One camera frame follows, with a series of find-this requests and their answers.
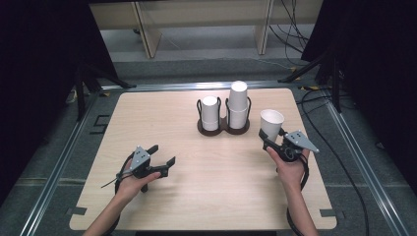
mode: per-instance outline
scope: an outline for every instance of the human hand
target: human hand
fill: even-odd
[[[128,161],[125,169],[128,169],[129,166],[131,166],[131,162],[132,162],[132,159]],[[123,175],[124,178],[120,182],[119,189],[117,190],[117,193],[116,193],[116,196],[120,196],[128,202],[131,201],[138,194],[138,192],[141,190],[141,188],[144,185],[159,178],[160,172],[151,173],[150,175],[141,179],[136,178],[134,175],[131,175],[131,176],[129,175],[131,174]]]
[[[301,163],[301,160],[298,159],[294,162],[285,162],[271,147],[267,147],[267,152],[276,164],[278,177],[281,180],[284,188],[299,188],[301,191],[300,183],[304,175],[304,166],[303,163]],[[308,158],[310,151],[308,149],[303,149],[302,154]]]

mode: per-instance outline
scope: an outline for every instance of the forearm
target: forearm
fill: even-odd
[[[113,225],[128,203],[128,200],[115,195],[84,235],[102,235]]]
[[[284,187],[284,189],[289,213],[297,229],[306,236],[319,235],[301,194],[301,189],[291,186]]]

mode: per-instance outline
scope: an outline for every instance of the gray floor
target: gray floor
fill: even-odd
[[[300,30],[309,36],[313,26],[300,26]],[[102,35],[115,64],[119,77],[129,83],[140,85],[139,89],[186,89],[195,85],[206,88],[227,85],[235,80],[247,81],[254,87],[290,88],[297,101],[307,93],[301,86],[314,84],[317,70],[311,71],[293,84],[279,84],[277,79],[289,76],[292,62],[300,62],[300,53],[286,50],[272,33],[268,36],[266,55],[258,55],[250,27],[235,28],[197,28],[197,29],[164,29],[156,57],[149,60],[142,47],[140,37],[131,30],[103,31]],[[298,40],[292,39],[294,45]],[[113,86],[106,80],[104,86]],[[102,127],[94,126],[99,115],[111,116],[122,90],[110,90],[108,96],[86,94],[94,101],[86,123],[76,139],[70,153],[69,161],[60,176],[60,181],[53,191],[50,202],[39,224],[35,235],[81,235],[70,229],[69,209],[77,205],[84,181],[89,174],[96,151],[100,145]],[[312,92],[308,98],[322,96],[319,91]],[[378,138],[374,135],[367,121],[355,108],[348,94],[341,98],[342,116],[346,120],[361,150],[372,165],[378,180],[382,184],[401,222],[405,224],[409,235],[417,235],[417,201],[407,183],[397,170],[389,156],[375,146]],[[305,103],[308,115],[299,105],[300,113],[309,138],[320,147],[316,155],[332,207],[337,215],[337,226],[332,230],[321,231],[322,235],[365,235],[364,212],[359,197],[349,182],[342,165],[313,128],[321,134],[339,155],[342,164],[358,187],[366,203],[369,216],[370,235],[395,235],[389,227],[387,217],[383,215],[381,205],[373,195],[363,174],[358,168],[351,150],[341,136],[339,129],[329,111],[327,99],[317,99]],[[19,235],[27,222],[30,210],[41,194],[43,186],[50,177],[54,167],[77,125],[77,104],[70,103],[62,111],[61,118],[54,124],[54,129],[46,137],[45,144],[39,147],[16,184],[9,198],[0,210],[0,235]],[[109,117],[99,119],[100,124],[108,123]],[[117,231],[114,235],[134,235],[133,232]],[[291,235],[288,230],[278,231],[276,235]]]

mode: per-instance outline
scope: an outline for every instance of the white paper cup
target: white paper cup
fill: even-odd
[[[212,123],[202,121],[202,125],[203,125],[203,129],[207,131],[215,131],[218,129],[218,121],[212,122]]]
[[[215,96],[206,96],[202,100],[202,121],[207,123],[218,122],[218,101]]]
[[[276,141],[283,122],[284,116],[278,111],[271,109],[261,111],[261,129],[268,135],[269,140]]]
[[[234,111],[230,109],[230,123],[228,123],[229,127],[232,129],[242,129],[245,127],[247,118],[248,118],[248,108],[243,111]]]
[[[228,106],[231,110],[243,111],[248,108],[248,85],[245,82],[232,83]]]

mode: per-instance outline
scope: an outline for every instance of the tabletop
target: tabletop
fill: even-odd
[[[197,129],[197,101],[207,95],[220,97],[221,117],[229,95],[222,90],[131,92],[120,96],[103,137],[70,226],[84,230],[114,196],[114,186],[100,188],[115,178],[136,146],[159,145],[151,166],[176,156],[167,178],[149,184],[123,210],[118,229],[124,230],[278,230],[289,228],[287,201],[275,173],[274,162],[262,149],[258,136],[260,113],[281,112],[282,128],[306,134],[291,90],[249,89],[252,100],[249,130],[207,137]],[[319,229],[332,229],[334,216],[314,155],[309,158],[310,178],[303,190],[309,212]]]

